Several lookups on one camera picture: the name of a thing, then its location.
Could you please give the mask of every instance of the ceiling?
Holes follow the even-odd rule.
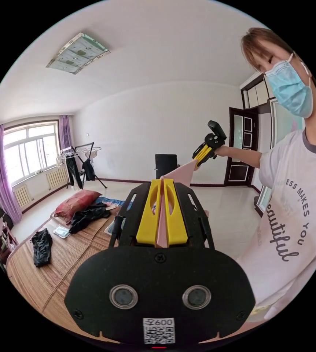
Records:
[[[263,26],[211,0],[107,0],[78,11],[35,40],[0,84],[0,124],[73,114],[110,95],[174,81],[239,86],[254,70],[240,38]],[[79,32],[111,53],[77,75],[46,68]]]

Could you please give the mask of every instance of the label sticker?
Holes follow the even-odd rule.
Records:
[[[143,318],[143,336],[145,344],[174,344],[174,318]]]

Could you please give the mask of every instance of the purple curtain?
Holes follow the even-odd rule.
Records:
[[[0,206],[11,217],[14,224],[21,220],[22,213],[8,181],[4,160],[4,125],[0,125]]]
[[[71,134],[70,134],[70,124],[69,124],[68,115],[60,116],[59,139],[60,139],[60,149],[71,147]]]

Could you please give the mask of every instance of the screw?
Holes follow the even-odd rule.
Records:
[[[84,315],[80,311],[78,311],[77,309],[74,310],[74,316],[79,320],[84,318]]]
[[[238,320],[238,321],[244,320],[245,316],[246,316],[246,313],[245,313],[245,312],[240,312],[240,313],[236,316],[236,320]]]
[[[163,253],[158,253],[154,259],[157,263],[164,263],[166,261],[166,256]]]

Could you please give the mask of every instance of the white t-shirt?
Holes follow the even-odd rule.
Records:
[[[259,178],[272,189],[271,197],[237,262],[248,276],[256,307],[273,304],[265,316],[269,319],[295,298],[316,269],[316,146],[305,131],[290,133],[262,154]]]

